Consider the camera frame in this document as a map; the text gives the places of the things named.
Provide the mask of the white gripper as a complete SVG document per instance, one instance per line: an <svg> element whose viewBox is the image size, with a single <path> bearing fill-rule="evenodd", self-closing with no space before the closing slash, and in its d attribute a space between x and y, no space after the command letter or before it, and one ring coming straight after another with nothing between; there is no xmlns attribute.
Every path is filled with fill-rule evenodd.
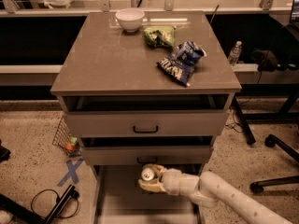
<svg viewBox="0 0 299 224"><path fill-rule="evenodd" d="M180 178L182 172L177 169L168 169L166 170L165 167L158 164L146 164L143 169L145 168L152 168L155 173L155 178L162 177L161 182L144 182L143 180L139 180L138 184L140 188L149 192L166 192L168 195L178 196L180 194Z"/></svg>

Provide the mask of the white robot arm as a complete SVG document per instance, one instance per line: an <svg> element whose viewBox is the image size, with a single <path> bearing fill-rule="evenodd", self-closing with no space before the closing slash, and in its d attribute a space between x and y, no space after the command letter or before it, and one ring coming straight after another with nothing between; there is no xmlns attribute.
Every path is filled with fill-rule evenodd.
<svg viewBox="0 0 299 224"><path fill-rule="evenodd" d="M292 224L212 172L190 175L178 169L146 164L138 183L143 190L185 196L192 203L207 208L214 208L222 201L248 224Z"/></svg>

